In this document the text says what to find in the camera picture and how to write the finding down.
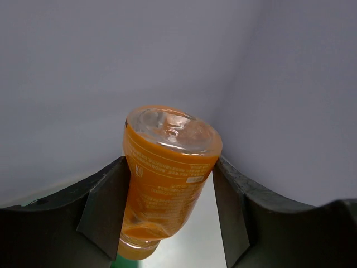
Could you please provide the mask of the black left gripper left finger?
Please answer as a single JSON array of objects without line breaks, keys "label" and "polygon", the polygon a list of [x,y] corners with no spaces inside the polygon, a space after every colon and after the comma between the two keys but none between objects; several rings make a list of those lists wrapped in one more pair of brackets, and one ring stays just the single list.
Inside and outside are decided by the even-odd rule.
[{"label": "black left gripper left finger", "polygon": [[2,267],[110,267],[130,172],[124,157],[26,206],[1,209]]}]

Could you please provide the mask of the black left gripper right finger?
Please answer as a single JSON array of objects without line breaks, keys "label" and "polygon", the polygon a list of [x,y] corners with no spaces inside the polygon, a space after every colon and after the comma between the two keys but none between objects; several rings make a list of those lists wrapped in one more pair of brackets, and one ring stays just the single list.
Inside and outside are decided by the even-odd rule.
[{"label": "black left gripper right finger", "polygon": [[356,200],[314,207],[286,198],[220,157],[213,183],[227,267],[355,267]]}]

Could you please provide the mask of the small orange bottle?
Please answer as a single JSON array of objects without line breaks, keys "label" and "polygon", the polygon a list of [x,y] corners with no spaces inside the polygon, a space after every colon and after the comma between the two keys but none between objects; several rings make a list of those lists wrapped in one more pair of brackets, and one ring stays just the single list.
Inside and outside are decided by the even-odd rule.
[{"label": "small orange bottle", "polygon": [[223,148],[205,121],[165,106],[134,109],[122,149],[131,173],[118,253],[152,255],[187,222]]}]

